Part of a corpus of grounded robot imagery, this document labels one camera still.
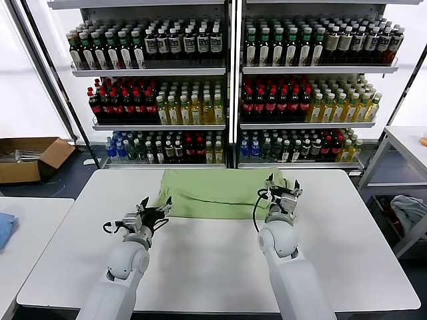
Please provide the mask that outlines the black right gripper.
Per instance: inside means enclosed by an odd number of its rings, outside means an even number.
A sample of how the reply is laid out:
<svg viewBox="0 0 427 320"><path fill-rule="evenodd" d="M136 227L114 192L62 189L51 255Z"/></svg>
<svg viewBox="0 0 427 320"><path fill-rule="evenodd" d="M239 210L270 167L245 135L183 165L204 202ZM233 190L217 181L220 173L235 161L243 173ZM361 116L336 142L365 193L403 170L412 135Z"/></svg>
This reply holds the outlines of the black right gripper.
<svg viewBox="0 0 427 320"><path fill-rule="evenodd" d="M294 188L288 189L285 187L277 186L274 183L274 176L270 175L265 181L265 188L268 190L268 199L271 203L275 203L281 209L294 209L298 197L302 194L303 189L296 179L294 181Z"/></svg>

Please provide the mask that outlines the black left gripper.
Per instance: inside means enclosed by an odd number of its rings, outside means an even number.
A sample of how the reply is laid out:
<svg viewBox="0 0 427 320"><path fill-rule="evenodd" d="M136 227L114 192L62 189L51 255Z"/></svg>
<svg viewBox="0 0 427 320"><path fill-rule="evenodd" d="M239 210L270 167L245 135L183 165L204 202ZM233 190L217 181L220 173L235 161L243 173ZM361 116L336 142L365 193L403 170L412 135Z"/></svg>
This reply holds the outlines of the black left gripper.
<svg viewBox="0 0 427 320"><path fill-rule="evenodd" d="M169 196L165 204L160 208L146 208L148 202L149 197L142 199L141 202L136 205L136 211L139 212L142 225L148 227L151 231L156 231L167 223L166 213L169 213L172 208L172 196Z"/></svg>

